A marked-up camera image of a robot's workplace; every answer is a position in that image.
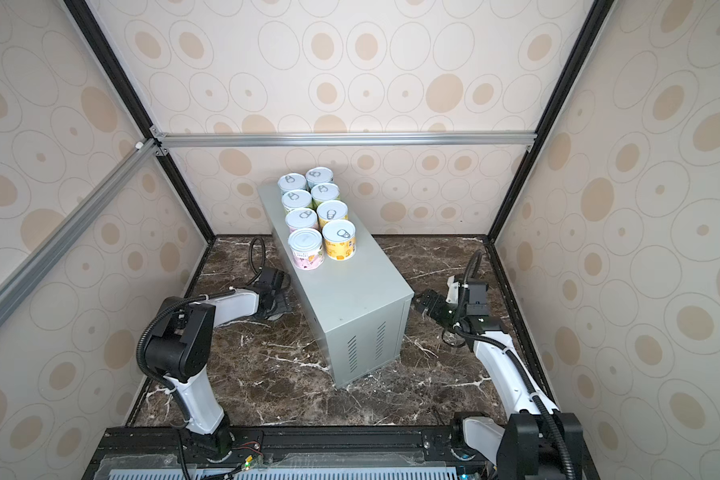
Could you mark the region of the pink label can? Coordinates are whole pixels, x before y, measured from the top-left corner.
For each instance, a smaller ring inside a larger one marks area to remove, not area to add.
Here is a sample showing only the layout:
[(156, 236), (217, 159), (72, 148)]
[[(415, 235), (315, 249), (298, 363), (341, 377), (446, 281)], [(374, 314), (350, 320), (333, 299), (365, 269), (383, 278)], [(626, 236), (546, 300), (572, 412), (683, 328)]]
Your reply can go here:
[(293, 263), (299, 270), (314, 270), (324, 261), (322, 234), (313, 228), (297, 229), (290, 233), (288, 245)]
[(311, 208), (296, 208), (285, 216), (285, 223), (291, 232), (300, 229), (315, 229), (319, 227), (317, 213)]

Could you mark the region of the yellow label can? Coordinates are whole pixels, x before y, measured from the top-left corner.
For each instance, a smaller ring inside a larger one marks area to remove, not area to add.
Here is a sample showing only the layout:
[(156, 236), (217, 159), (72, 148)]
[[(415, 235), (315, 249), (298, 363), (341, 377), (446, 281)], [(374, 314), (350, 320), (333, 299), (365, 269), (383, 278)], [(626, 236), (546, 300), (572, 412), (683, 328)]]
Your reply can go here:
[(322, 228), (326, 254), (336, 261), (345, 261), (356, 252), (356, 228), (349, 220), (333, 220)]
[(316, 208), (320, 228), (335, 220), (348, 219), (348, 207), (340, 200), (329, 200), (320, 203)]

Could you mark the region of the light green label can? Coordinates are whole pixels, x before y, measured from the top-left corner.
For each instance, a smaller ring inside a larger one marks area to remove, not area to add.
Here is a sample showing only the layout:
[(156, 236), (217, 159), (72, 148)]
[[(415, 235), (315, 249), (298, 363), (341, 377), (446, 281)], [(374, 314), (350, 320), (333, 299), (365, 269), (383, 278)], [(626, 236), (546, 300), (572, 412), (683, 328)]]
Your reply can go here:
[(281, 203), (286, 213), (290, 213), (301, 208), (313, 208), (313, 198), (311, 193), (303, 189), (295, 189), (285, 192), (281, 196)]

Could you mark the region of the teal label can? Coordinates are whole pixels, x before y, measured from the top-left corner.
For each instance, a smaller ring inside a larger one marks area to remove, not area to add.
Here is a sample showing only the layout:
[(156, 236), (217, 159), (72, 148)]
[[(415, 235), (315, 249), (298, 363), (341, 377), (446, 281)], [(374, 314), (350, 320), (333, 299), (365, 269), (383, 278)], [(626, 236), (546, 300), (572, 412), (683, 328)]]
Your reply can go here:
[(299, 173), (287, 173), (278, 179), (277, 185), (282, 194), (294, 190), (307, 190), (308, 183), (307, 179)]
[(308, 188), (312, 189), (321, 183), (331, 183), (333, 181), (333, 171), (326, 167), (315, 167), (306, 172), (305, 178), (307, 179)]

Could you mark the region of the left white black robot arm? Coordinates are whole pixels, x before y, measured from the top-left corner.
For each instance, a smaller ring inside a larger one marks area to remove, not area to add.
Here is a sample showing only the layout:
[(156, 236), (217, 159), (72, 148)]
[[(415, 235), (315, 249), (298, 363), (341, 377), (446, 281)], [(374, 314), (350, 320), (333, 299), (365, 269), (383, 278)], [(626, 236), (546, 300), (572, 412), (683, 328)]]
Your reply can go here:
[(266, 265), (263, 238), (249, 243), (248, 263), (253, 277), (241, 288), (166, 298), (137, 342), (137, 366), (168, 390), (194, 435), (211, 438), (227, 430), (227, 415), (207, 375), (214, 330), (245, 318), (274, 321), (289, 312), (287, 274)]

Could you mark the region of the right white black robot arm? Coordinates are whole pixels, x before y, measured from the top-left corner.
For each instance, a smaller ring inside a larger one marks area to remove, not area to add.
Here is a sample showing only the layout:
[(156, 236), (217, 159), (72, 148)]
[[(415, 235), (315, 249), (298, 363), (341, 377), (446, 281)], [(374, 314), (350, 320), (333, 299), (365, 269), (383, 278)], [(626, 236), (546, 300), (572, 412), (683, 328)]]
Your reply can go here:
[(451, 423), (451, 452), (458, 460), (482, 456), (490, 479), (581, 479), (583, 428), (543, 392), (523, 364), (500, 318), (491, 314), (488, 284), (479, 277), (483, 252), (447, 281), (448, 294), (416, 295), (413, 308), (444, 335), (462, 340), (487, 371), (502, 402), (506, 425), (479, 413), (459, 413)]

